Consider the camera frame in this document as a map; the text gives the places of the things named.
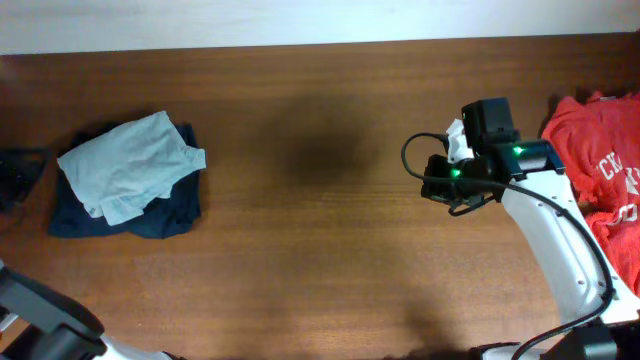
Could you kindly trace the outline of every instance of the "black cable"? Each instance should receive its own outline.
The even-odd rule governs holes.
[[[571,213],[569,213],[567,209],[563,208],[562,206],[556,204],[554,201],[534,191],[524,189],[519,186],[515,186],[511,184],[502,184],[496,181],[477,180],[477,179],[437,178],[432,176],[423,176],[416,173],[411,169],[411,167],[409,166],[409,162],[407,161],[407,157],[406,157],[407,146],[409,146],[409,143],[411,143],[411,141],[413,141],[418,137],[425,137],[425,136],[434,137],[432,135],[433,134],[428,134],[428,133],[413,135],[409,139],[407,139],[407,141],[402,146],[402,151],[401,151],[402,164],[404,165],[404,168],[405,170],[407,170],[409,175],[415,178],[418,178],[424,182],[430,182],[434,184],[465,184],[465,185],[471,185],[471,186],[480,186],[480,187],[484,187],[487,189],[494,189],[494,190],[512,190],[512,191],[530,196],[536,200],[539,200],[540,202],[549,205],[552,209],[557,211],[560,215],[564,216],[569,221],[569,223],[571,223],[571,225],[573,225],[576,228],[576,230],[578,230],[578,232],[580,233],[580,235],[582,235],[587,245],[591,248],[591,252],[593,253],[593,256],[596,258],[596,260],[598,261],[598,265],[600,266],[600,269],[602,271],[602,276],[604,277],[604,281],[605,281],[605,291],[601,295],[602,304],[600,304],[598,308],[596,308],[594,311],[592,311],[591,313],[585,316],[582,316],[564,325],[558,326],[554,329],[551,329],[547,332],[544,332],[530,339],[526,343],[522,344],[518,348],[518,350],[516,350],[516,352],[511,357],[511,360],[518,360],[522,355],[524,355],[524,353],[526,353],[528,350],[530,350],[532,347],[534,347],[536,344],[542,341],[545,341],[557,335],[561,335],[567,331],[570,331],[574,327],[584,325],[596,319],[598,316],[602,315],[611,304],[611,301],[613,300],[616,290],[613,287],[613,280],[611,280],[611,272],[609,271],[607,262],[604,256],[602,255],[602,251],[600,251],[600,247],[598,246],[598,243],[591,237],[591,235],[584,228],[584,226],[582,226],[582,224],[580,224],[580,222],[573,215],[571,215]]]
[[[447,134],[434,134],[434,133],[418,133],[409,138],[409,141],[418,138],[418,137],[430,137],[439,140],[443,145],[446,145],[444,148],[445,151],[449,148],[449,135]]]

